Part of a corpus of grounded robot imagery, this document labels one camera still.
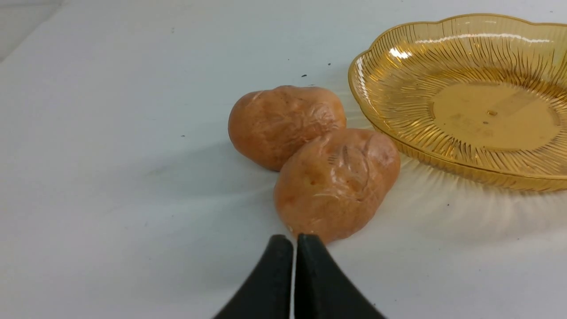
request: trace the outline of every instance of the ribbed plate pattern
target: ribbed plate pattern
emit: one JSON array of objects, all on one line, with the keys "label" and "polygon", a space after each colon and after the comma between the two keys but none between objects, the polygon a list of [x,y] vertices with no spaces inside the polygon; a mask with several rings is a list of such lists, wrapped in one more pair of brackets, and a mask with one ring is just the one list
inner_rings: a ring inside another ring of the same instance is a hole
[{"label": "ribbed plate pattern", "polygon": [[567,188],[567,25],[475,14],[394,27],[349,69],[407,155],[516,190]]}]

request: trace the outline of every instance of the white table surface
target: white table surface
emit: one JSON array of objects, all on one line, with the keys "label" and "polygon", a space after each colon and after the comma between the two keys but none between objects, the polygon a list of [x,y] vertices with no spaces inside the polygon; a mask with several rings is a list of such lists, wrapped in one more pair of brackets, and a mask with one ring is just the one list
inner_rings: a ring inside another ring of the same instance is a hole
[{"label": "white table surface", "polygon": [[[287,233],[277,174],[229,142],[234,102],[315,84],[364,127],[351,60],[469,12],[567,22],[559,0],[68,1],[0,64],[0,317],[210,318]],[[566,205],[404,159],[329,251],[390,319],[565,318]]]}]

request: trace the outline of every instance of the fake potato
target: fake potato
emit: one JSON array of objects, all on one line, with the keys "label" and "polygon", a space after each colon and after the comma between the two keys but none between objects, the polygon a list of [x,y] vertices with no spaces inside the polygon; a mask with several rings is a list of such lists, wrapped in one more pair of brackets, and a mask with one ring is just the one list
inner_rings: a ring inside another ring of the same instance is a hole
[{"label": "fake potato", "polygon": [[240,98],[229,116],[234,148],[257,164],[279,171],[301,146],[346,127],[338,96],[322,87],[280,86]]},{"label": "fake potato", "polygon": [[280,219],[294,236],[327,244],[372,219],[400,172],[400,154],[386,135],[342,129],[316,138],[283,166],[274,189]]}]

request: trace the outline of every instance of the plate center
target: plate center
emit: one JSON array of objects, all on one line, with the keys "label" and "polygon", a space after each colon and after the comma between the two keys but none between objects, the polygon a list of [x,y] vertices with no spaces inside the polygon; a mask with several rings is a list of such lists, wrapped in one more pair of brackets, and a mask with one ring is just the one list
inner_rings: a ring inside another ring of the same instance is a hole
[{"label": "plate center", "polygon": [[549,101],[507,83],[447,86],[432,97],[430,112],[448,135],[485,148],[533,150],[561,130]]}]

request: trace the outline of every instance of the potato skin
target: potato skin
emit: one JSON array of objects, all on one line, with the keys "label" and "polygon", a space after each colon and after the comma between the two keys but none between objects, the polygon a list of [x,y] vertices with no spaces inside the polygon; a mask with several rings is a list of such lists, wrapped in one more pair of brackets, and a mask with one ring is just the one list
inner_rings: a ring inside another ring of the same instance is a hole
[{"label": "potato skin", "polygon": [[341,100],[315,86],[288,85],[248,93],[236,102],[229,117],[234,148],[274,171],[305,143],[345,127]]},{"label": "potato skin", "polygon": [[362,229],[399,172],[400,154],[386,135],[333,131],[307,143],[285,163],[274,203],[294,236],[314,233],[327,244]]}]

